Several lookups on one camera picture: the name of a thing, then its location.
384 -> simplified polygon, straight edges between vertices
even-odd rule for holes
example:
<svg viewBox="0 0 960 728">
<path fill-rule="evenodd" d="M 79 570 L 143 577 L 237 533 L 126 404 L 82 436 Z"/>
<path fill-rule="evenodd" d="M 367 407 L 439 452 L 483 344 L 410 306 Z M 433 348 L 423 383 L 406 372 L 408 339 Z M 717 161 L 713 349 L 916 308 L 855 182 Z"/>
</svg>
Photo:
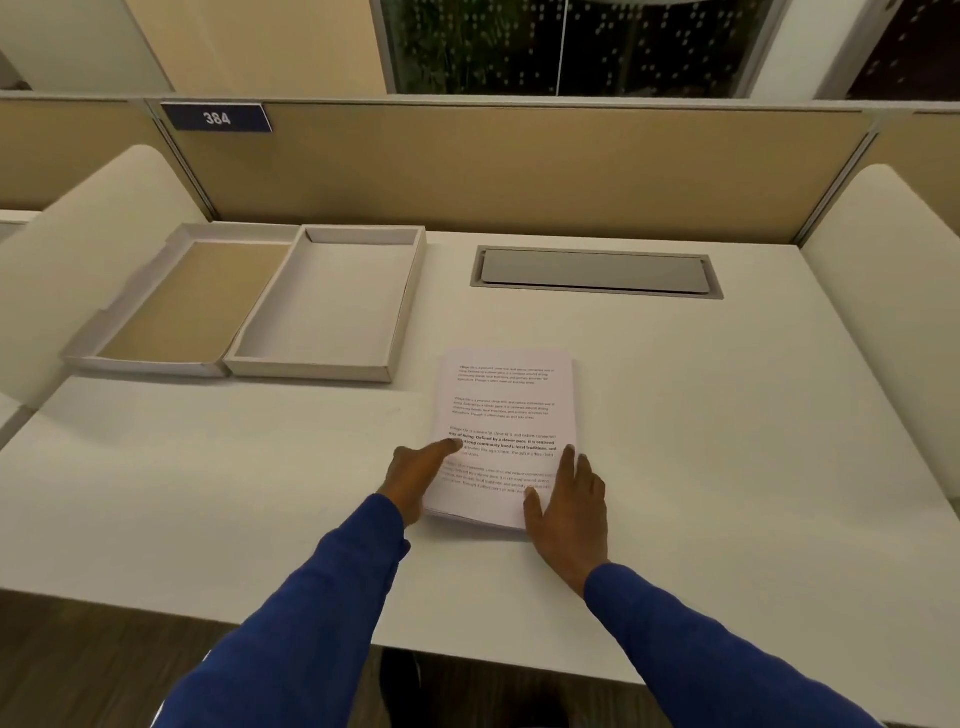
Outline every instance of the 384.
<svg viewBox="0 0 960 728">
<path fill-rule="evenodd" d="M 226 112 L 218 113 L 217 111 L 205 111 L 204 120 L 211 126 L 222 127 L 225 124 L 230 125 L 230 117 L 227 116 Z"/>
</svg>

blue long sleeve shirt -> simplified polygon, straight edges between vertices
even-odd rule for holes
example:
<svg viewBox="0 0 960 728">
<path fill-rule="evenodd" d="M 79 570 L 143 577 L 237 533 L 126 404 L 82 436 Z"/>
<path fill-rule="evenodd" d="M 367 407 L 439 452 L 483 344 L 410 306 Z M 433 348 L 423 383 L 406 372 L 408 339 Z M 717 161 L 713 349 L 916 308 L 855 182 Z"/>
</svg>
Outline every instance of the blue long sleeve shirt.
<svg viewBox="0 0 960 728">
<path fill-rule="evenodd" d="M 367 498 L 180 680 L 155 727 L 347 725 L 373 629 L 409 549 L 396 507 Z M 846 698 L 626 567 L 594 570 L 585 599 L 676 728 L 877 726 Z"/>
</svg>

number sign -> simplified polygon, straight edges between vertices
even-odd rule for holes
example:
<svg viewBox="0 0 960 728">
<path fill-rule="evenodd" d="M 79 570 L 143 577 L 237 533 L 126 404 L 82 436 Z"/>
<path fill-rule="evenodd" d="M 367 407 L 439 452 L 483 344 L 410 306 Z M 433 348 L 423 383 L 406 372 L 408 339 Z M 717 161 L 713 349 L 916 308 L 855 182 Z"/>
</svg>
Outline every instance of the number sign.
<svg viewBox="0 0 960 728">
<path fill-rule="evenodd" d="M 178 132 L 270 133 L 263 104 L 203 104 L 166 101 L 161 104 Z"/>
</svg>

paper tray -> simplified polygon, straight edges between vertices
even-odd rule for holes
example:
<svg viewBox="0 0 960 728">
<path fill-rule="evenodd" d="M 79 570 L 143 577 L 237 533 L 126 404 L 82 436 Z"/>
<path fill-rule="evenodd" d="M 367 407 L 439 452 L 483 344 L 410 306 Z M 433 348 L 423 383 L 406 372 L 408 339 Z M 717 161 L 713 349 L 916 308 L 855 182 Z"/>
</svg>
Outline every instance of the paper tray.
<svg viewBox="0 0 960 728">
<path fill-rule="evenodd" d="M 238 376 L 391 381 L 424 228 L 306 226 L 224 361 Z"/>
<path fill-rule="evenodd" d="M 183 225 L 61 358 L 131 374 L 391 381 L 425 250 L 423 228 Z"/>
<path fill-rule="evenodd" d="M 298 232 L 287 225 L 181 225 L 60 357 L 92 371 L 227 376 L 223 356 Z"/>
</svg>

floor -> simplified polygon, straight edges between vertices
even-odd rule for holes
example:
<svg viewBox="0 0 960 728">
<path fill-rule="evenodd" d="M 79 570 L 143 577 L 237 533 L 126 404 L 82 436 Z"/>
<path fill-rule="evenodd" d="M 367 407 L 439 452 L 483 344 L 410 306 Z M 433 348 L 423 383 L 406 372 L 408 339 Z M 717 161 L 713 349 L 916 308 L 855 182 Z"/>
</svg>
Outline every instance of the floor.
<svg viewBox="0 0 960 728">
<path fill-rule="evenodd" d="M 0 726 L 149 726 L 177 679 L 232 627 L 0 591 Z M 371 650 L 350 728 L 389 728 Z M 573 726 L 668 728 L 639 686 L 436 655 L 420 660 L 437 728 L 495 728 L 514 694 L 552 688 Z"/>
</svg>

